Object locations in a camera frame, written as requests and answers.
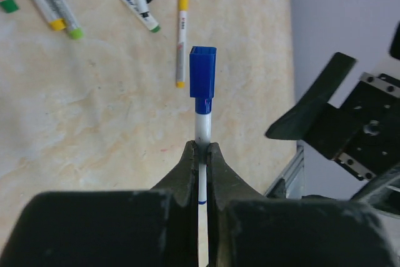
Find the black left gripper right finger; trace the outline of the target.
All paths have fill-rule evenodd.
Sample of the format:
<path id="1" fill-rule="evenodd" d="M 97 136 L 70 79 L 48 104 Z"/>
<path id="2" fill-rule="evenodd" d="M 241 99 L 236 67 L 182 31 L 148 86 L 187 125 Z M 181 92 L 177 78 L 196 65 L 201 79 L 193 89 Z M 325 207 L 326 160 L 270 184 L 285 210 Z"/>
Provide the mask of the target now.
<path id="1" fill-rule="evenodd" d="M 210 266 L 396 266 L 376 213 L 329 198 L 267 198 L 207 150 Z"/>

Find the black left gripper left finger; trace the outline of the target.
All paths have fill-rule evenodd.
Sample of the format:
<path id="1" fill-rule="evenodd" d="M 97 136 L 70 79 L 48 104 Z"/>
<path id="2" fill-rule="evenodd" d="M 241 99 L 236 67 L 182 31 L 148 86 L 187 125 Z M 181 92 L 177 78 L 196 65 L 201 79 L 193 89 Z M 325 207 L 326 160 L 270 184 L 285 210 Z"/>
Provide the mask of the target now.
<path id="1" fill-rule="evenodd" d="M 198 149 L 149 190 L 52 191 L 24 207 L 6 266 L 197 266 Z"/>

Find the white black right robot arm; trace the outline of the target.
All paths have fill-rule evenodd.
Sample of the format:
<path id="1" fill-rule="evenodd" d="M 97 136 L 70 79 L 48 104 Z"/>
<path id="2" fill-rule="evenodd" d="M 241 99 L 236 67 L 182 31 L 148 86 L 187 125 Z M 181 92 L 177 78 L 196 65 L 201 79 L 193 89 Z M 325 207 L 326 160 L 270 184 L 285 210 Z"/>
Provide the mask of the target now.
<path id="1" fill-rule="evenodd" d="M 338 108 L 331 96 L 356 59 L 336 52 L 301 99 L 265 135 L 302 140 L 319 154 L 367 183 L 352 197 L 399 217 L 399 31 L 384 61 L 360 75 Z"/>

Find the yellow capped white marker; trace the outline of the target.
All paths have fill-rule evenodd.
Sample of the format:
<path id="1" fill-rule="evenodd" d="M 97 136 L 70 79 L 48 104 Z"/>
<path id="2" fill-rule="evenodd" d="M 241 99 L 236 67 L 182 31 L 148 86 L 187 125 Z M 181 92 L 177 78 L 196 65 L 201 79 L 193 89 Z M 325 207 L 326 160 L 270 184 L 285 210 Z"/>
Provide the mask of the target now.
<path id="1" fill-rule="evenodd" d="M 176 87 L 184 88 L 186 82 L 186 31 L 189 0 L 178 0 L 178 42 L 177 42 L 177 66 Z"/>

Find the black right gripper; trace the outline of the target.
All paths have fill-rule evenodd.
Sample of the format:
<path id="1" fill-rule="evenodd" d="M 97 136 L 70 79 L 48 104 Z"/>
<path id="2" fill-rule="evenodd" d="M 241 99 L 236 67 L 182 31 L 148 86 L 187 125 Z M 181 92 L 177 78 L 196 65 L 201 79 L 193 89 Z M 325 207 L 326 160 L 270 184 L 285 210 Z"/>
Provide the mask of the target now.
<path id="1" fill-rule="evenodd" d="M 357 60 L 336 52 L 300 100 L 267 129 L 276 140 L 302 140 L 358 180 L 399 162 L 399 80 L 363 73 L 340 108 L 327 104 Z"/>

